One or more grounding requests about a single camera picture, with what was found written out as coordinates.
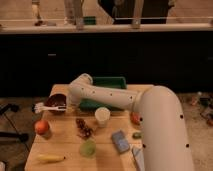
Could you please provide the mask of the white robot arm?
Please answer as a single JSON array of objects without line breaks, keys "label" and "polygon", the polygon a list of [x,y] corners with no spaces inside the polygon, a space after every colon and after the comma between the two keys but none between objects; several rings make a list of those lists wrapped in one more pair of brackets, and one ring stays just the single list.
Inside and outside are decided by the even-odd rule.
[{"label": "white robot arm", "polygon": [[178,97],[165,86],[145,91],[106,88],[93,85],[88,74],[81,74],[68,86],[67,105],[78,106],[91,99],[138,113],[142,148],[134,158],[139,171],[194,171],[183,110]]}]

